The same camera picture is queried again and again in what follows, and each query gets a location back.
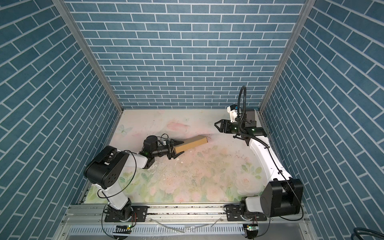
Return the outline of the brown cardboard paper box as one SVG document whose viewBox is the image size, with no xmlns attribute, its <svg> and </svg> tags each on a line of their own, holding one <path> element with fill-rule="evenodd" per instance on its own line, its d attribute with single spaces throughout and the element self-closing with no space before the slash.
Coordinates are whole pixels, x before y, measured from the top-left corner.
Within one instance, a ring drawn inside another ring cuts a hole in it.
<svg viewBox="0 0 384 240">
<path fill-rule="evenodd" d="M 185 140 L 182 144 L 175 146 L 175 153 L 185 152 L 189 149 L 204 145 L 208 142 L 206 136 L 196 136 Z"/>
</svg>

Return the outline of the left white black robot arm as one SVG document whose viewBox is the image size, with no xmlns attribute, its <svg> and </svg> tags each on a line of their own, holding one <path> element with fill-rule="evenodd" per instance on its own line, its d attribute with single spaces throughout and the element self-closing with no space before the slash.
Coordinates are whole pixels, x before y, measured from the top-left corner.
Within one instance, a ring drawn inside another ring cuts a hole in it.
<svg viewBox="0 0 384 240">
<path fill-rule="evenodd" d="M 134 213 L 131 200 L 124 194 L 124 190 L 132 181 L 123 188 L 120 186 L 118 180 L 123 169 L 134 167 L 136 174 L 139 168 L 149 169 L 157 157 L 177 158 L 183 152 L 177 153 L 176 147 L 183 143 L 174 139 L 161 141 L 152 135 L 144 140 L 143 148 L 138 154 L 106 146 L 85 167 L 84 176 L 99 189 L 101 193 L 98 193 L 98 197 L 108 201 L 107 214 L 118 222 L 127 222 L 132 219 Z"/>
</svg>

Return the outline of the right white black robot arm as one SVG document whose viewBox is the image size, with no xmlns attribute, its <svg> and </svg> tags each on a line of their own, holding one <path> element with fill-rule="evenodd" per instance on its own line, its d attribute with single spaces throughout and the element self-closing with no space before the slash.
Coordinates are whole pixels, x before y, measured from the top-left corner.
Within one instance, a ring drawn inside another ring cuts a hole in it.
<svg viewBox="0 0 384 240">
<path fill-rule="evenodd" d="M 232 134 L 235 139 L 244 141 L 260 160 L 267 177 L 267 185 L 258 195 L 247 194 L 240 201 L 241 215 L 262 213 L 267 218 L 304 214 L 302 197 L 304 185 L 294 179 L 283 167 L 273 151 L 267 133 L 257 125 L 255 111 L 246 111 L 237 105 L 227 108 L 228 120 L 219 120 L 214 126 L 224 134 Z"/>
</svg>

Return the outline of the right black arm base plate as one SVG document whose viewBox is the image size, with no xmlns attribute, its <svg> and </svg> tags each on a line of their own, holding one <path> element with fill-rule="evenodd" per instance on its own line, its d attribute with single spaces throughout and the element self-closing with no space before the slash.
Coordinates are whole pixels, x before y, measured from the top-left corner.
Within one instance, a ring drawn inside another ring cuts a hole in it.
<svg viewBox="0 0 384 240">
<path fill-rule="evenodd" d="M 223 210 L 229 222 L 239 221 L 266 221 L 267 217 L 260 212 L 249 212 L 245 206 L 227 204 L 223 206 Z"/>
</svg>

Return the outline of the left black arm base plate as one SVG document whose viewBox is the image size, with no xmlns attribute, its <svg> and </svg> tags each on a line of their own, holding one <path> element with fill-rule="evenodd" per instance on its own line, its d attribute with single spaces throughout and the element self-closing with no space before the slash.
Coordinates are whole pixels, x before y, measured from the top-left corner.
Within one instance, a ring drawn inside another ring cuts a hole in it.
<svg viewBox="0 0 384 240">
<path fill-rule="evenodd" d="M 128 206 L 122 210 L 115 210 L 111 206 L 107 206 L 103 211 L 104 221 L 107 223 L 144 222 L 148 209 L 148 206 Z"/>
</svg>

